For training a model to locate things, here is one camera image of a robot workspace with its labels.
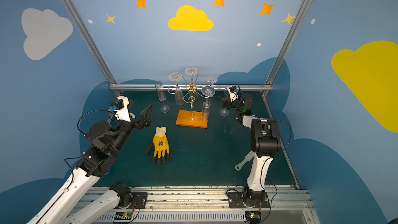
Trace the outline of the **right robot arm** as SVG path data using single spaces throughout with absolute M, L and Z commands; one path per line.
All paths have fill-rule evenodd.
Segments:
M 229 86 L 220 98 L 222 106 L 236 111 L 236 120 L 251 129 L 250 145 L 254 154 L 247 186 L 243 190 L 242 201 L 249 207 L 266 202 L 265 180 L 271 162 L 282 149 L 276 119 L 257 117 L 252 113 L 253 96 L 242 93 L 235 86 Z

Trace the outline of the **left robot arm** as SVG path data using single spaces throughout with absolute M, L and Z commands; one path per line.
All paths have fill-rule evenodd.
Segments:
M 117 154 L 129 139 L 131 132 L 150 126 L 152 105 L 147 106 L 140 113 L 140 117 L 136 118 L 130 113 L 129 103 L 125 96 L 115 98 L 107 113 L 116 117 L 117 125 L 113 127 L 107 121 L 99 121 L 84 134 L 85 139 L 91 144 L 90 147 L 79 158 L 63 186 L 29 221 L 31 224 L 92 224 L 112 209 L 136 205 L 130 187 L 123 183 L 115 183 L 97 200 L 78 212 L 71 213 L 86 192 L 117 161 Z

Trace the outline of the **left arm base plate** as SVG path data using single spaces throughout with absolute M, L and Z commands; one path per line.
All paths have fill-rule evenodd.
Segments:
M 125 209 L 140 208 L 145 209 L 147 203 L 147 192 L 131 192 L 127 195 L 127 204 Z

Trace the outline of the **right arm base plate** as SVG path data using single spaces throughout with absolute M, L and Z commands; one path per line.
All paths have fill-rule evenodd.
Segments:
M 226 193 L 229 208 L 270 208 L 270 199 L 267 193 L 244 189 L 239 191 L 228 191 Z

